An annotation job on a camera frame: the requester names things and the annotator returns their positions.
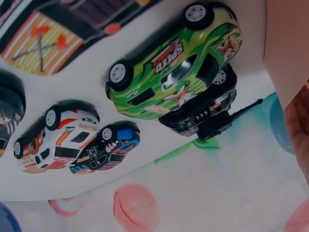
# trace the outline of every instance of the toy car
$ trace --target toy car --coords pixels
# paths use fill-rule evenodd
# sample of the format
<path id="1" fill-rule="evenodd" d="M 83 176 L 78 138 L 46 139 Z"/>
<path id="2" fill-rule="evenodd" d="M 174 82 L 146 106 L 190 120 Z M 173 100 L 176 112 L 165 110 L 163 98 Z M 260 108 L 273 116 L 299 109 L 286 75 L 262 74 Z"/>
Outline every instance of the toy car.
<path id="1" fill-rule="evenodd" d="M 111 169 L 140 143 L 140 130 L 130 121 L 110 124 L 101 129 L 98 135 L 70 165 L 73 174 Z"/>
<path id="2" fill-rule="evenodd" d="M 229 7 L 192 3 L 156 39 L 112 65 L 106 94 L 124 115 L 159 118 L 205 91 L 241 44 Z"/>
<path id="3" fill-rule="evenodd" d="M 93 105 L 77 100 L 59 102 L 15 142 L 18 165 L 27 173 L 66 167 L 95 138 L 98 124 Z"/>
<path id="4" fill-rule="evenodd" d="M 232 126 L 232 121 L 262 103 L 259 100 L 230 116 L 228 110 L 236 98 L 236 83 L 237 76 L 227 64 L 205 92 L 191 99 L 177 111 L 159 118 L 159 121 L 184 136 L 189 137 L 197 133 L 201 141 L 221 134 Z"/>
<path id="5" fill-rule="evenodd" d="M 23 119 L 26 99 L 23 85 L 17 76 L 0 70 L 0 157 Z"/>
<path id="6" fill-rule="evenodd" d="M 180 109 L 162 116 L 159 121 L 173 131 L 190 137 L 199 131 L 209 117 L 230 109 L 236 98 L 236 83 L 237 75 L 230 64 L 227 64 L 206 91 Z"/>

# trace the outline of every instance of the orange striped fabric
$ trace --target orange striped fabric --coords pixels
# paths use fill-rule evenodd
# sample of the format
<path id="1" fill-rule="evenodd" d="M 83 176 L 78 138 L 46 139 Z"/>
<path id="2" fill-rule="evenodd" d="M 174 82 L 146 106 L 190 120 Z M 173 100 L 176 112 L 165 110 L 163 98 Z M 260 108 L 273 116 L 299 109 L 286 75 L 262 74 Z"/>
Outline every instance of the orange striped fabric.
<path id="1" fill-rule="evenodd" d="M 83 43 L 80 37 L 67 28 L 34 11 L 1 56 L 10 65 L 29 73 L 52 75 Z"/>

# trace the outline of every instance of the white surface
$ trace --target white surface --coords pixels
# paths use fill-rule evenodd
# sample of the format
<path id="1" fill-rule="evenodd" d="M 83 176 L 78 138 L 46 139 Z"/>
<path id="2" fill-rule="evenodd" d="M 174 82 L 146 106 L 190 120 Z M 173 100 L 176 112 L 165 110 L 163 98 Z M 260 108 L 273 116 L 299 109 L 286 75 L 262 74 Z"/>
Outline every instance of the white surface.
<path id="1" fill-rule="evenodd" d="M 27 98 L 25 118 L 12 136 L 0 161 L 0 201 L 37 201 L 75 196 L 133 171 L 195 138 L 177 135 L 157 121 L 131 119 L 118 114 L 102 87 L 102 76 L 115 61 L 138 46 L 190 2 L 192 1 L 178 0 L 175 4 L 174 0 L 163 0 L 118 34 L 92 46 L 55 76 L 30 75 L 0 60 L 0 67 L 22 78 Z M 238 96 L 231 109 L 234 112 L 258 98 L 265 98 L 274 91 L 274 87 L 263 65 L 265 1 L 224 2 L 235 11 L 244 40 L 241 51 L 232 62 L 239 76 Z M 0 36 L 9 23 L 1 28 Z M 136 122 L 141 130 L 141 144 L 120 165 L 104 172 L 77 176 L 67 168 L 49 170 L 43 174 L 20 171 L 13 156 L 15 140 L 50 106 L 64 99 L 79 99 L 94 104 L 101 117 L 101 127 L 123 119 Z"/>

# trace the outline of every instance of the pink dot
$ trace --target pink dot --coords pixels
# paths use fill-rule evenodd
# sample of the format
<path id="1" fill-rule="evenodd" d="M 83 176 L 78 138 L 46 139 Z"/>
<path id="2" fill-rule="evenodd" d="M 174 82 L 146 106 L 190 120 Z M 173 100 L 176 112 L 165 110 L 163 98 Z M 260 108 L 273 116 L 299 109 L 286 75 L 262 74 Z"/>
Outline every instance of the pink dot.
<path id="1" fill-rule="evenodd" d="M 151 232 L 159 223 L 155 198 L 141 185 L 118 189 L 114 195 L 113 213 L 127 232 Z"/>
<path id="2" fill-rule="evenodd" d="M 63 217 L 75 216 L 82 208 L 82 201 L 78 197 L 49 200 L 48 203 L 57 214 Z"/>
<path id="3" fill-rule="evenodd" d="M 284 232 L 309 232 L 309 199 L 293 212 Z"/>

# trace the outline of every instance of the toy car wheel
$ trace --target toy car wheel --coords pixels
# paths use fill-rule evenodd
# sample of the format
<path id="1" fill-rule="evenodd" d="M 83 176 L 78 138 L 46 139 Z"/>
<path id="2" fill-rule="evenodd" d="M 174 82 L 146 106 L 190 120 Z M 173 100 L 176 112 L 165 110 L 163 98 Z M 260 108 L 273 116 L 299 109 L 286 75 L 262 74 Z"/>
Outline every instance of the toy car wheel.
<path id="1" fill-rule="evenodd" d="M 14 145 L 14 156 L 16 159 L 20 160 L 23 157 L 23 142 L 21 139 L 18 139 Z"/>
<path id="2" fill-rule="evenodd" d="M 123 91 L 128 88 L 133 80 L 133 68 L 129 62 L 122 60 L 115 63 L 109 72 L 109 83 L 116 91 Z"/>
<path id="3" fill-rule="evenodd" d="M 212 81 L 215 85 L 221 85 L 226 80 L 226 73 L 223 70 L 220 70 L 214 80 Z"/>
<path id="4" fill-rule="evenodd" d="M 101 139 L 106 143 L 111 143 L 116 140 L 117 132 L 116 128 L 113 125 L 104 127 L 100 133 Z"/>
<path id="5" fill-rule="evenodd" d="M 184 10 L 186 27 L 190 30 L 203 30 L 209 27 L 214 20 L 214 12 L 205 3 L 192 3 Z"/>
<path id="6" fill-rule="evenodd" d="M 50 131 L 57 129 L 60 123 L 60 110 L 57 106 L 51 107 L 45 115 L 45 125 Z"/>

